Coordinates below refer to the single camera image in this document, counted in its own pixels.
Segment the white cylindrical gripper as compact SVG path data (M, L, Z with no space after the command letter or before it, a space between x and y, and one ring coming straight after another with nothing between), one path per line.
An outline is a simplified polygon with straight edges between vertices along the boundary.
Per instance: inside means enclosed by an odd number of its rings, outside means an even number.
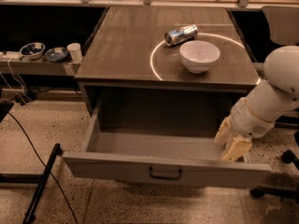
M273 128L273 122L257 118L248 109L246 99L240 98L233 105L230 117L222 121L214 137L216 145L225 145L225 149L221 153L221 160L237 161L252 148L251 139L248 137L261 138Z

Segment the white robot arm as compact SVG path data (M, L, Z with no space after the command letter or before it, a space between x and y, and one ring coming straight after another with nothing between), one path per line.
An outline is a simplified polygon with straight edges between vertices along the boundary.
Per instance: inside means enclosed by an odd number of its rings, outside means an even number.
M236 161L265 136L278 118L299 107L299 47L272 51L263 64L264 79L231 108L214 138L224 146L221 161Z

